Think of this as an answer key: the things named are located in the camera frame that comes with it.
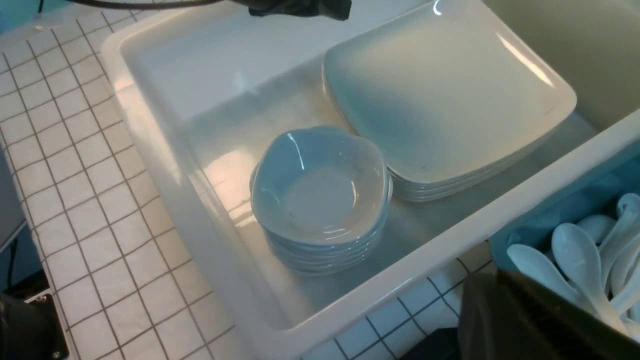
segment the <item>white tile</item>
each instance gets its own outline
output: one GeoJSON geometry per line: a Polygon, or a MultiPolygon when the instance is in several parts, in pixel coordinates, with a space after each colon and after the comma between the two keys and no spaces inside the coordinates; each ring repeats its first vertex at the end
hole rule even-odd
{"type": "Polygon", "coordinates": [[[118,160],[118,164],[120,164],[122,172],[127,179],[138,175],[145,169],[145,164],[134,146],[116,154],[116,160],[118,160]]]}
{"type": "Polygon", "coordinates": [[[49,83],[49,87],[51,87],[51,93],[54,97],[59,97],[79,86],[70,68],[58,71],[47,77],[47,82],[49,83]]]}
{"type": "Polygon", "coordinates": [[[33,58],[33,53],[26,41],[17,42],[15,45],[5,50],[4,55],[9,62],[9,66],[12,68],[33,58]]]}
{"type": "Polygon", "coordinates": [[[118,21],[115,24],[111,25],[111,29],[113,29],[113,31],[120,31],[126,28],[127,26],[133,25],[135,23],[136,23],[136,19],[134,19],[133,17],[129,17],[128,19],[118,21]]]}
{"type": "Polygon", "coordinates": [[[56,37],[51,30],[46,29],[29,38],[29,44],[36,55],[40,55],[58,46],[56,37]]]}
{"type": "Polygon", "coordinates": [[[56,152],[71,146],[71,138],[65,125],[57,123],[38,133],[38,140],[45,156],[51,156],[56,152]]]}
{"type": "Polygon", "coordinates": [[[408,318],[409,314],[397,299],[382,305],[369,315],[369,320],[371,320],[380,336],[388,334],[408,318]]]}
{"type": "Polygon", "coordinates": [[[88,58],[74,64],[71,67],[76,73],[80,84],[88,83],[89,81],[97,79],[101,75],[104,75],[102,67],[100,67],[100,63],[94,55],[89,56],[88,58]]]}
{"type": "Polygon", "coordinates": [[[99,53],[102,49],[102,43],[104,43],[104,40],[111,34],[112,32],[109,28],[102,28],[94,31],[93,33],[87,34],[86,38],[89,40],[89,44],[93,51],[99,53]]]}
{"type": "Polygon", "coordinates": [[[460,284],[456,286],[449,293],[444,295],[444,300],[453,307],[453,311],[455,311],[458,315],[460,315],[460,310],[462,308],[462,293],[464,289],[464,284],[460,284]]]}
{"type": "Polygon", "coordinates": [[[74,143],[100,131],[91,110],[86,110],[65,120],[74,143]]]}
{"type": "Polygon", "coordinates": [[[22,94],[27,109],[33,109],[52,99],[49,87],[44,80],[22,88],[20,94],[22,94]]]}
{"type": "Polygon", "coordinates": [[[367,319],[361,319],[354,326],[337,336],[340,346],[349,358],[356,356],[362,350],[378,340],[367,319]]]}
{"type": "Polygon", "coordinates": [[[47,261],[49,262],[51,276],[53,276],[53,283],[58,289],[80,279],[89,272],[84,265],[84,260],[77,244],[49,256],[47,261]]]}
{"type": "Polygon", "coordinates": [[[49,101],[44,105],[29,110],[29,117],[31,117],[33,128],[36,131],[42,131],[43,129],[62,120],[58,113],[56,103],[53,101],[49,101]]]}
{"type": "Polygon", "coordinates": [[[335,343],[333,339],[327,341],[326,343],[315,347],[313,350],[306,353],[303,357],[303,360],[327,360],[327,359],[344,359],[344,355],[340,352],[338,345],[335,343]]]}
{"type": "Polygon", "coordinates": [[[96,271],[121,256],[118,244],[108,228],[81,241],[80,247],[89,266],[89,271],[96,271]]]}
{"type": "Polygon", "coordinates": [[[64,119],[89,108],[82,91],[78,88],[56,98],[60,113],[64,119]]]}
{"type": "Polygon", "coordinates": [[[85,57],[93,54],[89,43],[84,37],[79,37],[62,45],[62,51],[67,56],[67,60],[70,64],[75,64],[85,57]]]}
{"type": "Polygon", "coordinates": [[[146,203],[158,196],[156,186],[151,180],[149,173],[146,171],[130,179],[129,186],[131,186],[133,197],[136,198],[136,201],[140,206],[144,206],[146,203]]]}
{"type": "Polygon", "coordinates": [[[127,255],[126,260],[138,287],[169,271],[153,241],[127,255]]]}
{"type": "Polygon", "coordinates": [[[107,220],[112,224],[137,210],[133,195],[126,184],[120,184],[98,195],[107,220]]]}
{"type": "Polygon", "coordinates": [[[78,24],[74,21],[67,22],[63,25],[54,26],[53,32],[56,34],[56,37],[61,44],[82,36],[82,30],[80,30],[80,26],[78,26],[78,24]]]}
{"type": "Polygon", "coordinates": [[[464,254],[460,255],[460,260],[465,264],[469,271],[474,272],[480,266],[483,266],[489,260],[491,260],[491,253],[489,251],[489,243],[483,241],[478,245],[472,247],[464,254]]]}
{"type": "Polygon", "coordinates": [[[166,274],[140,289],[140,295],[154,323],[159,323],[186,307],[171,274],[166,274]]]}
{"type": "Polygon", "coordinates": [[[397,357],[401,357],[405,355],[407,351],[411,350],[412,347],[418,345],[424,337],[422,331],[415,326],[413,321],[409,321],[400,327],[400,329],[389,334],[389,336],[385,338],[385,343],[397,357]]]}
{"type": "Polygon", "coordinates": [[[103,129],[122,120],[119,109],[120,105],[115,101],[115,98],[112,97],[110,100],[93,107],[95,119],[103,129]]]}
{"type": "Polygon", "coordinates": [[[34,226],[42,224],[64,210],[55,186],[30,196],[27,199],[27,205],[34,226]]]}
{"type": "Polygon", "coordinates": [[[80,357],[93,360],[117,347],[104,313],[99,313],[71,328],[80,357]]]}
{"type": "Polygon", "coordinates": [[[118,168],[114,157],[109,157],[87,169],[89,178],[97,193],[124,182],[124,178],[118,168]]]}
{"type": "Polygon", "coordinates": [[[21,113],[0,123],[0,129],[8,145],[33,135],[33,128],[29,122],[27,113],[21,113]]]}
{"type": "Polygon", "coordinates": [[[105,9],[102,11],[102,13],[104,14],[104,17],[107,19],[107,21],[110,24],[113,24],[114,22],[118,22],[122,19],[126,19],[131,16],[131,13],[126,10],[105,9]]]}
{"type": "Polygon", "coordinates": [[[107,22],[104,20],[100,11],[92,12],[90,15],[81,17],[78,19],[78,22],[85,34],[107,26],[107,22]]]}
{"type": "Polygon", "coordinates": [[[160,198],[149,202],[142,208],[142,215],[149,224],[153,235],[161,234],[173,228],[171,217],[169,217],[169,213],[167,213],[160,198]]]}
{"type": "Polygon", "coordinates": [[[18,84],[19,88],[24,88],[25,86],[42,79],[42,73],[40,72],[40,68],[38,67],[38,63],[35,59],[15,67],[12,71],[15,82],[18,84]]]}
{"type": "Polygon", "coordinates": [[[107,141],[100,133],[79,142],[76,147],[85,167],[90,167],[111,156],[107,141]]]}
{"type": "Polygon", "coordinates": [[[66,246],[76,242],[76,237],[71,230],[71,225],[65,214],[58,215],[53,219],[38,226],[38,235],[42,244],[42,251],[49,255],[66,246]]]}
{"type": "Polygon", "coordinates": [[[158,236],[156,241],[171,269],[191,259],[189,251],[184,247],[184,243],[175,229],[158,236]]]}
{"type": "Polygon", "coordinates": [[[127,360],[166,359],[160,341],[153,330],[126,344],[122,351],[127,360]]]}
{"type": "Polygon", "coordinates": [[[24,112],[24,105],[20,93],[12,92],[0,97],[0,121],[14,117],[24,112]]]}
{"type": "Polygon", "coordinates": [[[131,137],[129,136],[129,130],[125,127],[124,122],[105,129],[104,136],[107,138],[107,142],[113,152],[122,151],[133,145],[131,137]]]}
{"type": "Polygon", "coordinates": [[[10,71],[0,74],[0,96],[16,91],[15,82],[10,71]]]}
{"type": "Polygon", "coordinates": [[[415,316],[415,321],[422,330],[431,334],[437,329],[447,329],[458,326],[458,317],[449,309],[442,299],[427,307],[415,316]]]}
{"type": "Polygon", "coordinates": [[[377,343],[375,346],[367,350],[364,354],[356,357],[355,360],[393,360],[395,357],[385,348],[382,343],[377,343]]]}
{"type": "Polygon", "coordinates": [[[122,252],[128,254],[151,239],[144,219],[139,211],[116,222],[111,226],[116,234],[122,252]]]}
{"type": "Polygon", "coordinates": [[[215,359],[255,360],[233,329],[209,345],[215,359]]]}
{"type": "Polygon", "coordinates": [[[58,296],[70,325],[102,309],[90,277],[85,277],[60,290],[58,296]]]}
{"type": "Polygon", "coordinates": [[[84,172],[72,176],[58,184],[65,209],[73,208],[83,201],[95,196],[89,179],[84,172]]]}
{"type": "Polygon", "coordinates": [[[175,269],[173,275],[189,304],[211,292],[209,281],[194,261],[175,269]]]}
{"type": "Polygon", "coordinates": [[[96,199],[89,200],[68,211],[71,225],[80,240],[107,226],[96,199]]]}
{"type": "Polygon", "coordinates": [[[59,47],[38,56],[38,63],[40,64],[42,72],[44,72],[44,76],[49,76],[69,66],[67,59],[65,59],[62,53],[62,49],[59,47]]]}
{"type": "Polygon", "coordinates": [[[16,169],[23,168],[26,165],[44,158],[35,136],[30,136],[24,140],[9,145],[9,154],[11,155],[13,166],[16,169]]]}
{"type": "Polygon", "coordinates": [[[158,325],[156,329],[169,360],[182,359],[204,345],[193,319],[186,310],[158,325]]]}
{"type": "Polygon", "coordinates": [[[113,330],[121,344],[142,334],[151,327],[149,317],[138,294],[131,295],[107,309],[113,330]]]}
{"type": "Polygon", "coordinates": [[[207,351],[207,348],[204,347],[191,354],[185,360],[211,360],[211,355],[209,355],[209,351],[207,351]]]}
{"type": "Polygon", "coordinates": [[[404,302],[409,311],[411,311],[411,314],[415,314],[430,302],[437,299],[438,296],[440,296],[440,294],[438,294],[436,288],[434,288],[427,279],[419,279],[407,290],[404,290],[399,298],[404,302]]]}
{"type": "Polygon", "coordinates": [[[53,179],[57,183],[82,171],[80,158],[78,158],[76,150],[73,147],[68,147],[65,150],[62,150],[48,158],[47,161],[51,167],[53,179]]]}
{"type": "Polygon", "coordinates": [[[18,171],[18,179],[25,197],[53,185],[53,179],[44,160],[18,171]]]}
{"type": "Polygon", "coordinates": [[[86,99],[89,101],[89,105],[93,106],[100,102],[109,99],[113,95],[111,85],[107,81],[106,76],[101,76],[96,80],[93,80],[82,86],[86,99]]]}
{"type": "Polygon", "coordinates": [[[96,271],[93,273],[93,280],[105,306],[109,306],[136,291],[124,260],[118,260],[106,268],[96,271]]]}
{"type": "Polygon", "coordinates": [[[218,337],[233,325],[215,293],[211,293],[193,304],[191,311],[207,342],[218,337]]]}
{"type": "Polygon", "coordinates": [[[429,274],[440,292],[445,292],[458,284],[467,276],[467,271],[457,261],[451,261],[439,270],[429,274]]]}

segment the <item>black object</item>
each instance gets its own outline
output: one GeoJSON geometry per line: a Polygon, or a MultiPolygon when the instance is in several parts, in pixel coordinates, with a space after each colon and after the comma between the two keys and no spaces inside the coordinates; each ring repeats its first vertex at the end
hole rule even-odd
{"type": "MultiPolygon", "coordinates": [[[[167,3],[117,3],[104,0],[67,0],[72,3],[98,8],[125,10],[163,10],[187,8],[218,3],[222,0],[187,0],[167,3]]],[[[297,17],[314,17],[323,15],[335,20],[346,20],[351,12],[351,0],[232,0],[249,8],[253,16],[271,14],[291,15],[297,17]]]]}
{"type": "Polygon", "coordinates": [[[403,355],[400,360],[460,360],[458,328],[438,329],[403,355]]]}
{"type": "Polygon", "coordinates": [[[462,359],[640,359],[640,347],[530,278],[472,274],[458,327],[462,359]]]}
{"type": "Polygon", "coordinates": [[[69,355],[51,295],[27,304],[0,293],[0,359],[57,360],[69,355]]]}

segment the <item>white plastic tray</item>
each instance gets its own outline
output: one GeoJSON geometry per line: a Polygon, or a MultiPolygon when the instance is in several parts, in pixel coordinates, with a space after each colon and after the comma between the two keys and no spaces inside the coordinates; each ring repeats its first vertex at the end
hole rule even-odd
{"type": "Polygon", "coordinates": [[[347,22],[256,19],[224,2],[161,13],[104,44],[136,148],[184,243],[260,359],[299,356],[487,239],[544,196],[549,181],[541,180],[558,175],[544,171],[506,192],[594,135],[572,116],[538,151],[487,182],[427,204],[394,200],[382,244],[363,264],[319,278],[288,271],[252,215],[250,172],[285,130],[343,126],[323,93],[325,50],[423,2],[355,1],[347,22]]]}

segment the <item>spoon handle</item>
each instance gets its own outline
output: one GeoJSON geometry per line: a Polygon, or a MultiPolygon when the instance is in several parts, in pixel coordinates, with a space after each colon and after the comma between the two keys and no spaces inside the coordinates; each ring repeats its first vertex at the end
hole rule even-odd
{"type": "Polygon", "coordinates": [[[616,312],[613,306],[611,306],[611,303],[609,303],[607,297],[604,296],[604,293],[585,293],[585,296],[587,296],[587,299],[591,301],[591,304],[603,323],[617,330],[621,334],[629,335],[627,327],[625,327],[622,319],[620,319],[620,315],[616,312]]]}

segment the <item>stack of bowls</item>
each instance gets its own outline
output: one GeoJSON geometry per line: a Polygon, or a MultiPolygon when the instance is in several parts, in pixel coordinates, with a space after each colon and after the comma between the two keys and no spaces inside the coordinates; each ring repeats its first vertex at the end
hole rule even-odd
{"type": "Polygon", "coordinates": [[[366,259],[381,240],[393,194],[377,146],[326,126],[277,137],[250,188],[253,214],[273,254],[309,276],[366,259]]]}

